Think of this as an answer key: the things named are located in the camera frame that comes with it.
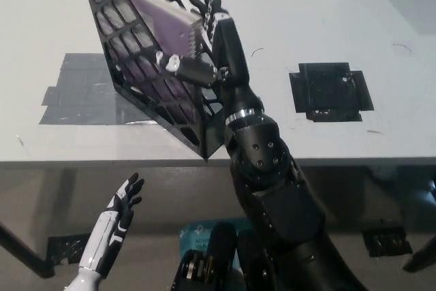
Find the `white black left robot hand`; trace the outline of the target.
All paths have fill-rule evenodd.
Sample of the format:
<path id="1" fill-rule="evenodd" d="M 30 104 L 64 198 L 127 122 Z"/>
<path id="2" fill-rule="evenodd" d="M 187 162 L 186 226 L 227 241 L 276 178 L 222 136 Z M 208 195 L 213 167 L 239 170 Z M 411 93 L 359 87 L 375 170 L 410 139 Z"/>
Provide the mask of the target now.
<path id="1" fill-rule="evenodd" d="M 134 173 L 111 197 L 92 230 L 79 267 L 92 270 L 103 278 L 108 276 L 131 226 L 132 207 L 142 200 L 138 193 L 143 184 L 144 180 Z"/>

